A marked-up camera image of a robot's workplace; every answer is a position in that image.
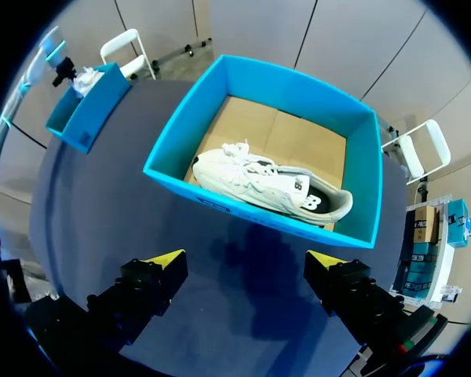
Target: round table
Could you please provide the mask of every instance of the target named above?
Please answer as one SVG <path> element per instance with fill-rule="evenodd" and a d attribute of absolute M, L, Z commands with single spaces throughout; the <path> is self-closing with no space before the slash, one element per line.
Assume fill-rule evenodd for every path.
<path fill-rule="evenodd" d="M 358 258 L 385 289 L 403 241 L 406 185 L 384 158 L 373 250 L 329 247 L 174 195 L 143 173 L 192 84 L 143 81 L 112 112 L 89 154 L 53 137 L 31 205 L 31 245 L 49 278 L 86 308 L 132 258 L 187 251 L 189 276 L 166 314 L 121 354 L 175 376 L 339 375 L 359 345 L 303 278 L 305 252 Z"/>

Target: cable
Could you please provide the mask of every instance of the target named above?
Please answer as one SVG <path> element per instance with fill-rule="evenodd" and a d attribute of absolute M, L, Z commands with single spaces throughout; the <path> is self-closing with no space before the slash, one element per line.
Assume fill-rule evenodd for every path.
<path fill-rule="evenodd" d="M 26 132 L 24 132 L 21 128 L 19 128 L 12 120 L 8 120 L 5 116 L 2 115 L 2 120 L 7 123 L 7 125 L 12 128 L 14 127 L 16 130 L 18 130 L 19 132 L 21 132 L 24 136 L 26 136 L 28 139 L 30 139 L 31 141 L 33 141 L 34 143 L 36 143 L 37 145 L 40 145 L 42 148 L 44 149 L 47 149 L 47 147 L 42 144 L 40 141 L 34 139 L 33 137 L 31 137 L 30 135 L 28 135 Z"/>
<path fill-rule="evenodd" d="M 404 363 L 396 363 L 396 364 L 384 364 L 381 367 L 375 369 L 374 371 L 368 373 L 366 377 L 369 375 L 372 376 L 386 376 L 386 375 L 399 375 L 398 372 L 406 371 L 408 368 L 416 367 L 420 364 L 425 364 L 429 361 L 445 361 L 449 358 L 448 355 L 444 355 L 442 353 L 436 353 L 432 355 L 426 355 L 418 357 L 414 360 L 408 360 Z"/>
<path fill-rule="evenodd" d="M 415 189 L 415 196 L 414 196 L 414 205 L 417 204 L 417 194 L 418 194 L 418 188 L 421 187 L 421 185 L 424 185 L 426 182 L 420 182 L 417 185 L 417 188 Z"/>
<path fill-rule="evenodd" d="M 408 310 L 408 309 L 403 309 L 404 312 L 407 312 L 407 313 L 410 313 L 412 314 L 413 312 L 411 310 Z M 470 323 L 469 322 L 455 322 L 454 320 L 449 320 L 448 321 L 449 324 L 463 324 L 465 326 L 469 326 Z"/>

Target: blue package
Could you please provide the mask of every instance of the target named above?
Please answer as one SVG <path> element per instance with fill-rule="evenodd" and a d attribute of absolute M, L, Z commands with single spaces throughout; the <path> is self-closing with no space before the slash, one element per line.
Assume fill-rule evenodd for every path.
<path fill-rule="evenodd" d="M 471 219 L 464 199 L 457 199 L 448 204 L 448 239 L 452 247 L 466 247 L 471 233 Z"/>

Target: small blue box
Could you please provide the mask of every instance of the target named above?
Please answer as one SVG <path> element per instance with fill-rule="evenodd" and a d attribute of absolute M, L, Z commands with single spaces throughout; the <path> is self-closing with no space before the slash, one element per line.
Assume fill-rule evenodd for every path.
<path fill-rule="evenodd" d="M 448 239 L 452 247 L 465 247 L 469 244 L 466 234 L 466 221 L 469 217 L 464 199 L 454 200 L 448 204 Z"/>
<path fill-rule="evenodd" d="M 94 68 L 104 72 L 84 98 L 71 86 L 57 103 L 46 128 L 72 147 L 89 152 L 107 117 L 131 87 L 116 63 Z"/>
<path fill-rule="evenodd" d="M 411 273 L 432 273 L 436 267 L 438 246 L 429 242 L 414 243 Z"/>
<path fill-rule="evenodd" d="M 433 273 L 408 273 L 403 294 L 409 297 L 425 298 L 432 281 Z"/>
<path fill-rule="evenodd" d="M 411 273 L 432 273 L 435 268 L 436 262 L 410 262 Z"/>
<path fill-rule="evenodd" d="M 346 139 L 342 188 L 350 212 L 334 231 L 288 218 L 183 181 L 201 140 L 227 96 L 306 119 Z M 143 171 L 178 195 L 321 243 L 373 248 L 382 205 L 382 154 L 374 111 L 299 71 L 245 57 L 221 56 L 195 83 L 155 143 Z"/>

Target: black object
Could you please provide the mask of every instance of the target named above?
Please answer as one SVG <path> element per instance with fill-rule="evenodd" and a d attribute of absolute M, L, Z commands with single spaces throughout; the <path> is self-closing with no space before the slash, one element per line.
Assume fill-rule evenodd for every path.
<path fill-rule="evenodd" d="M 87 297 L 88 312 L 66 295 L 42 298 L 26 310 L 39 344 L 64 374 L 88 367 L 97 372 L 132 344 L 153 316 L 162 316 L 187 278 L 186 255 L 180 253 L 164 269 L 133 259 L 121 267 L 121 274 L 102 294 Z"/>
<path fill-rule="evenodd" d="M 328 196 L 324 192 L 310 185 L 307 197 L 309 198 L 310 196 L 315 196 L 316 198 L 318 198 L 320 200 L 319 205 L 312 208 L 302 206 L 302 209 L 308 210 L 309 212 L 312 212 L 314 214 L 327 214 L 328 212 L 330 212 L 330 198 L 328 198 Z"/>
<path fill-rule="evenodd" d="M 421 178 L 420 182 L 427 182 L 427 177 Z M 427 184 L 420 185 L 417 189 L 417 192 L 421 194 L 421 203 L 427 202 Z"/>
<path fill-rule="evenodd" d="M 408 316 L 402 310 L 403 297 L 393 297 L 380 288 L 370 278 L 370 267 L 357 259 L 328 269 L 307 253 L 304 278 L 328 315 L 335 312 L 355 340 L 366 345 L 360 352 L 367 348 L 371 352 L 361 375 L 383 364 L 397 375 L 427 350 L 447 324 L 440 314 L 434 319 L 434 312 L 426 306 Z M 356 356 L 349 367 L 359 362 L 365 363 Z M 373 375 L 386 374 L 377 371 Z"/>
<path fill-rule="evenodd" d="M 56 67 L 57 76 L 53 81 L 53 85 L 58 87 L 64 79 L 75 79 L 75 66 L 69 57 L 65 57 L 60 65 Z"/>
<path fill-rule="evenodd" d="M 409 210 L 405 219 L 405 230 L 403 233 L 400 260 L 398 261 L 398 270 L 392 285 L 392 289 L 398 293 L 403 293 L 404 285 L 410 271 L 411 256 L 414 253 L 414 220 L 415 210 Z"/>
<path fill-rule="evenodd" d="M 154 73 L 160 71 L 159 62 L 157 60 L 152 60 L 152 70 Z"/>
<path fill-rule="evenodd" d="M 2 269 L 5 270 L 7 275 L 13 281 L 13 301 L 16 304 L 23 304 L 31 302 L 30 293 L 26 288 L 24 282 L 23 268 L 19 259 L 10 259 L 8 261 L 2 261 Z"/>

